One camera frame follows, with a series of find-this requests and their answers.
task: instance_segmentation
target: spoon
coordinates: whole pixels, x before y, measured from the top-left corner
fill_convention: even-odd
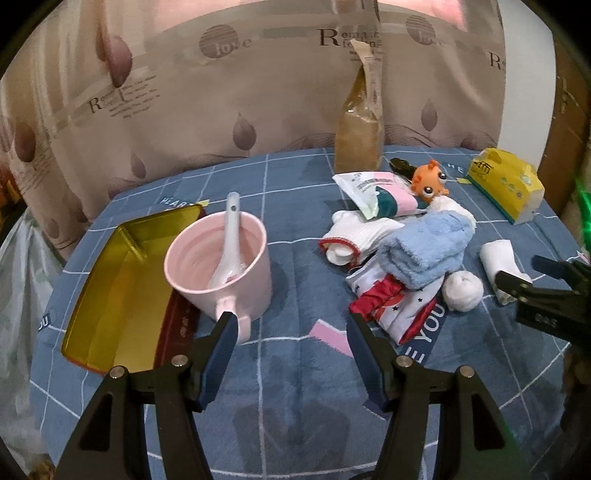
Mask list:
[[[209,281],[209,288],[219,288],[246,270],[240,255],[240,195],[230,192],[226,198],[226,215],[222,259]]]

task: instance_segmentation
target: pink patch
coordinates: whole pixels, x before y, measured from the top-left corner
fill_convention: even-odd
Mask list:
[[[318,320],[312,327],[312,330],[310,330],[309,335],[313,338],[316,338],[317,340],[320,340],[321,342],[326,343],[329,347],[337,350],[343,355],[349,356],[351,358],[353,357],[353,353],[351,353],[351,348],[349,347],[349,342],[347,341],[347,334],[337,330],[328,323]]]

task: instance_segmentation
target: cup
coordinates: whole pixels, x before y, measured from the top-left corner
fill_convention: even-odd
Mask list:
[[[207,215],[183,230],[164,258],[168,283],[216,321],[223,312],[238,318],[238,343],[251,336],[251,321],[271,302],[271,262],[267,231],[250,213],[240,213],[240,253],[247,265],[239,277],[218,288],[209,281],[222,258],[225,212]]]

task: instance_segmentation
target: plastic bag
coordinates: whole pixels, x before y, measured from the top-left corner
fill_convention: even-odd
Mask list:
[[[384,116],[382,114],[381,43],[351,40],[362,66],[353,84],[335,138],[335,172],[375,171],[382,161]]]
[[[27,209],[0,247],[0,436],[25,472],[47,451],[29,402],[29,377],[37,329],[61,268]]]

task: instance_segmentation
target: bed sheet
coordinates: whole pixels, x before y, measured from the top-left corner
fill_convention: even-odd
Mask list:
[[[439,335],[437,342],[413,341],[428,344],[426,353],[433,347],[430,357],[415,359],[448,371],[473,366],[534,469],[533,478],[544,478],[546,454],[559,436],[567,344],[517,324],[514,305],[499,306],[478,252],[485,242],[510,239],[519,267],[536,286],[566,288],[533,271],[530,259],[539,254],[573,260],[580,256],[577,244],[545,202],[532,222],[514,226],[475,187],[457,182],[476,152],[390,146],[384,153],[414,165],[438,160],[450,177],[450,196],[478,222],[464,266],[483,279],[483,301],[470,313],[441,308],[429,330]],[[354,208],[331,180],[332,162],[332,149],[253,157],[158,180],[113,199],[67,263],[37,338],[31,399],[54,460],[101,381],[67,362],[60,347],[85,278],[112,231],[124,221],[202,199],[210,200],[209,213],[222,211],[227,193],[235,190],[242,209],[267,227],[274,294],[269,310],[253,323],[251,341],[236,347],[217,399],[196,415],[214,477],[344,480],[375,465],[387,421],[363,405],[367,395],[353,359],[310,335],[317,322],[344,331],[353,299],[346,271],[329,264],[317,246],[332,213]],[[202,319],[201,333],[212,324]],[[145,422],[152,476],[163,479],[153,407],[146,407]],[[438,409],[432,407],[424,479],[433,472],[437,432]]]

